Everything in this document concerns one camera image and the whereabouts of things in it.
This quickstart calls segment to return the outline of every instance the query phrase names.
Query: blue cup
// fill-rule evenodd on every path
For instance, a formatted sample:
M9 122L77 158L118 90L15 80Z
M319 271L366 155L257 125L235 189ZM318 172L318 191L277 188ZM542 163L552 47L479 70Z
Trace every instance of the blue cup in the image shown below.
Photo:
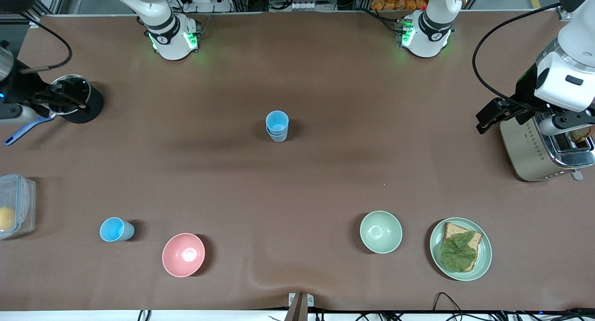
M266 130L271 135L283 135L289 129L289 117L284 111L272 111L265 119Z
M271 132L268 130L268 128L266 129L266 132L268 133L268 135L270 135L271 139L277 143L281 143L281 142L285 141L285 139L287 139L287 132L285 132L281 135L274 135L274 134L271 134Z
M119 217L110 217L99 228L99 236L105 242L125 241L133 235L134 226Z

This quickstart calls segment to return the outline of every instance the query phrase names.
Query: brown table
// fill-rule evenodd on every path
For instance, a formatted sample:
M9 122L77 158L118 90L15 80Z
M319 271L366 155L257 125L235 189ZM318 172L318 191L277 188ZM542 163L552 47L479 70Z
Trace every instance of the brown table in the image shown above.
M583 182L519 182L498 130L475 129L493 95L471 53L512 16L462 13L429 60L397 50L366 14L214 16L200 52L175 62L151 51L134 18L44 18L74 57L43 78L80 73L106 108L2 148L3 174L38 183L38 225L0 242L0 308L274 308L295 291L344 310L429 309L438 291L465 309L591 306L595 170ZM511 94L559 27L550 12L496 33L478 57L485 79ZM20 58L64 55L33 29ZM283 144L264 130L274 109L291 117ZM402 222L389 255L359 241L374 210ZM134 241L100 240L111 216L133 221ZM452 216L480 224L493 245L477 281L450 280L431 261L430 230ZM210 252L184 279L161 265L180 232Z

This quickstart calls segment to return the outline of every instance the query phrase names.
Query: green leaf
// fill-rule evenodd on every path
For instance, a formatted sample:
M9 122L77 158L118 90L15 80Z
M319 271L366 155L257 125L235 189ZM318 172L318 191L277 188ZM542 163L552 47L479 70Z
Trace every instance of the green leaf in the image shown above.
M440 261L444 266L454 272L464 272L477 257L467 243L473 238L475 232L454 234L445 239L440 245Z

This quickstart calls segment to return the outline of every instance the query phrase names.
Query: bread slice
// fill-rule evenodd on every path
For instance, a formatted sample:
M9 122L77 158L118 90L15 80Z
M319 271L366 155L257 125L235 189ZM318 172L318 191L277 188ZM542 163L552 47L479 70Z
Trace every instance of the bread slice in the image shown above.
M447 239L451 236L453 236L454 234L461 234L461 233L467 233L470 232L470 229L467 228L463 228L461 226L457 226L454 223L450 223L447 222L446 226L444 227L444 239ZM480 246L480 240L482 239L482 233L476 232L473 235L473 238L471 239L471 241L469 241L469 243L467 243L467 245L469 245L474 251L476 251L477 254L477 250ZM477 256L476 259L473 260L473 262L471 263L471 265L469 266L469 268L467 268L465 271L463 272L469 272L473 269L473 267L476 265L476 261L477 261Z

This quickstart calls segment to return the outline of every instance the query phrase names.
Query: green bowl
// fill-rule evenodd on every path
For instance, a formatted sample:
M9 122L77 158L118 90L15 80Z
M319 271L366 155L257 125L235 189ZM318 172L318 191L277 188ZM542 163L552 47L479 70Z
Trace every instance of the green bowl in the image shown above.
M482 233L482 239L480 240L480 245L477 249L477 261L474 265L473 269L469 272L454 272L452 270L447 269L444 265L442 265L442 261L440 261L440 245L442 245L442 240L444 239L444 226L446 223L454 223L457 226L461 226L463 228L467 228L470 230L474 230L476 232ZM448 219L442 220L440 223L436 224L434 230L432 230L432 234L430 236L430 253L432 254L432 258L434 262L440 268L442 272L448 277L456 279L458 281L474 281L477 278L483 276L485 272L489 269L491 265L491 243L487 238L487 234L483 231L483 229L478 226L475 222L471 220L464 219L462 217L451 217Z
M395 251L403 239L397 218L386 211L368 213L359 226L359 235L368 249L378 254Z

